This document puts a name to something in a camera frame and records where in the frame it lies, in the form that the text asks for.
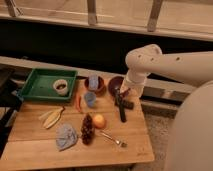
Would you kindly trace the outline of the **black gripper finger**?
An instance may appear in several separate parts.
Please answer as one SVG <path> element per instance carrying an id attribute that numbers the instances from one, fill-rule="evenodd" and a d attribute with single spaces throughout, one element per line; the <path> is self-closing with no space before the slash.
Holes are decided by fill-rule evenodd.
<path id="1" fill-rule="evenodd" d="M 122 122 L 126 122 L 126 115 L 123 106 L 119 106 L 120 119 Z"/>

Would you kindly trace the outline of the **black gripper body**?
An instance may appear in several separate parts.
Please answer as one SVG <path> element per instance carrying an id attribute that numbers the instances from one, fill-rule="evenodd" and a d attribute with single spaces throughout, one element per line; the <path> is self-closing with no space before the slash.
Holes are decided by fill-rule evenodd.
<path id="1" fill-rule="evenodd" d="M 125 100 L 125 97 L 127 97 L 128 95 L 129 95 L 129 90 L 126 90 L 123 93 L 121 93 L 119 90 L 116 90 L 115 105 L 116 106 L 122 105 L 124 108 L 133 109 L 134 103 L 129 100 Z"/>

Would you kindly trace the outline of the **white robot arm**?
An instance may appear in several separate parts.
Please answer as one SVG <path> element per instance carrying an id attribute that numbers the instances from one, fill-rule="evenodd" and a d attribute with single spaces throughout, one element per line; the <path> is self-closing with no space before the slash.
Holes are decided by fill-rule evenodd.
<path id="1" fill-rule="evenodd" d="M 151 73 L 196 88 L 173 121 L 164 171 L 213 171 L 213 51 L 164 54 L 150 44 L 128 52 L 125 63 L 123 91 L 141 94 Z"/>

